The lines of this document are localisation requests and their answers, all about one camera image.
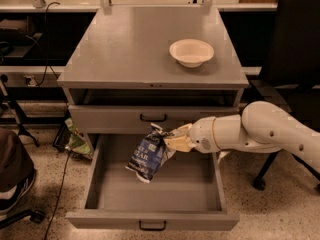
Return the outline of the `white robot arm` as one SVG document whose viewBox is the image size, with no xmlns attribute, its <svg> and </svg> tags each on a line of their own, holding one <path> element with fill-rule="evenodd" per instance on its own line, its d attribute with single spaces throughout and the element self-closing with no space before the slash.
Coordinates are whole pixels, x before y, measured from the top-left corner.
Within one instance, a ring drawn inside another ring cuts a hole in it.
<svg viewBox="0 0 320 240">
<path fill-rule="evenodd" d="M 241 114 L 206 117 L 181 126 L 171 131 L 164 142 L 168 148 L 181 152 L 285 150 L 320 170 L 320 133 L 266 101 L 247 105 Z"/>
</svg>

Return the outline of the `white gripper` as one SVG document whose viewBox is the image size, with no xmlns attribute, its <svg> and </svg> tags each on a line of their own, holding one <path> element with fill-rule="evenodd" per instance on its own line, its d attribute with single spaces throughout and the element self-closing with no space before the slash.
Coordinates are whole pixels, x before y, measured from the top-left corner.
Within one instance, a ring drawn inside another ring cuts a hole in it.
<svg viewBox="0 0 320 240">
<path fill-rule="evenodd" d="M 189 152 L 195 149 L 201 153 L 218 152 L 218 147 L 214 138 L 215 117 L 201 118 L 192 123 L 185 124 L 171 131 L 174 136 L 166 137 L 164 142 L 169 149 Z"/>
</svg>

